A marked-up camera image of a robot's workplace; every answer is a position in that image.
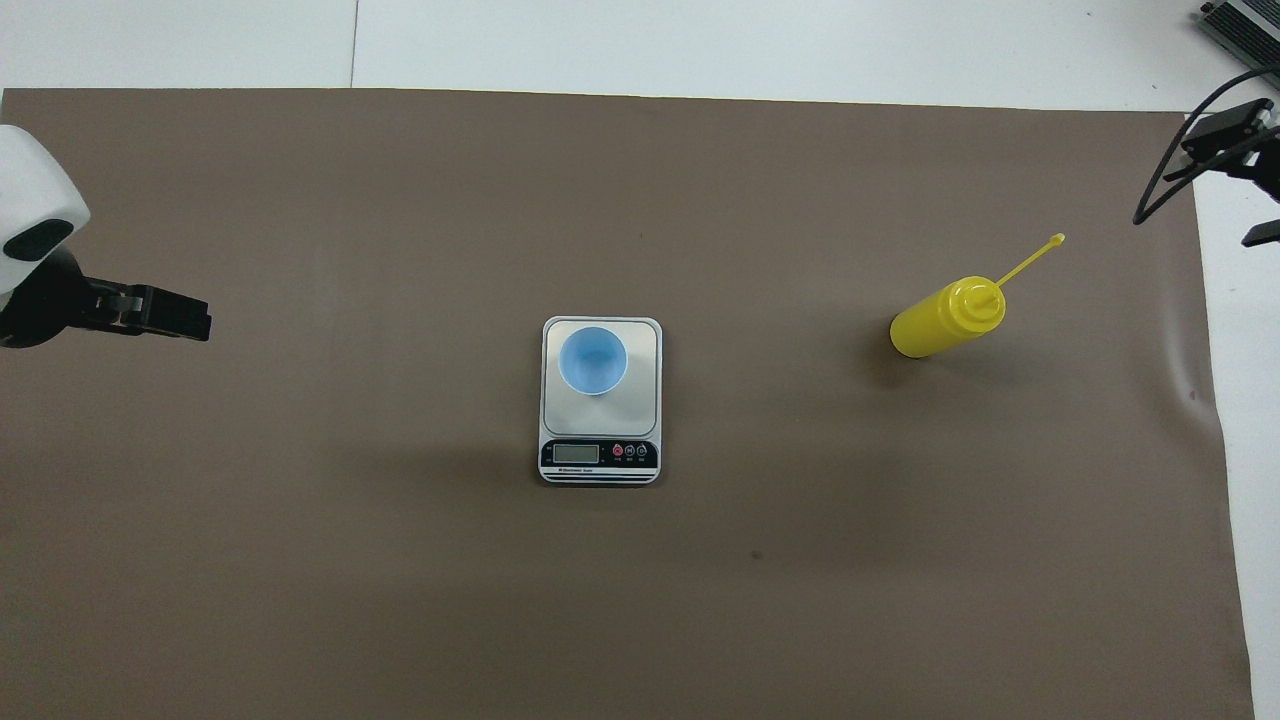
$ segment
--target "scale platform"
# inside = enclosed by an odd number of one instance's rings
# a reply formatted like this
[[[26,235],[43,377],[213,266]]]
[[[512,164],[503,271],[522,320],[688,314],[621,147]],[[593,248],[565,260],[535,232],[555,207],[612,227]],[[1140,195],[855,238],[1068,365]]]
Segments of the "scale platform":
[[[552,483],[646,484],[662,469],[662,325],[556,316],[543,325],[538,471]]]

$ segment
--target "brown paper backdrop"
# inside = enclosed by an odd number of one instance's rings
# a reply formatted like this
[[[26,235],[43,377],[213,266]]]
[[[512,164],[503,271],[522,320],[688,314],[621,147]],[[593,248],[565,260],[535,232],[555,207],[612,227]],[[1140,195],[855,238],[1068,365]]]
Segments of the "brown paper backdrop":
[[[8,91],[207,345],[0,359],[5,717],[1248,717],[1180,118]],[[992,336],[890,318],[998,277]],[[556,314],[666,331],[643,489],[535,473]]]

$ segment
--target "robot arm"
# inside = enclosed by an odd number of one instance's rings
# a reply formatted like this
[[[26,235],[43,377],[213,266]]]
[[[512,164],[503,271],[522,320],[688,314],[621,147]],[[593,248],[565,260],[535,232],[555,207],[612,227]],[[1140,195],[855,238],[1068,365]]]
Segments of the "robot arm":
[[[1272,200],[1280,202],[1280,127],[1275,124],[1272,117],[1275,104],[1260,97],[1212,115],[1203,115],[1204,110],[1228,90],[1249,78],[1277,72],[1280,64],[1263,65],[1234,77],[1192,110],[1169,142],[1156,172],[1152,173],[1133,214],[1133,224],[1140,225],[1170,197],[1211,170],[1252,181]],[[1172,186],[1152,200],[1160,179],[1171,182]],[[1268,242],[1280,242],[1280,220],[1254,225],[1242,245],[1254,247]]]
[[[81,273],[68,237],[88,208],[52,155],[0,126],[0,347],[40,345],[67,327],[209,340],[209,305]]]

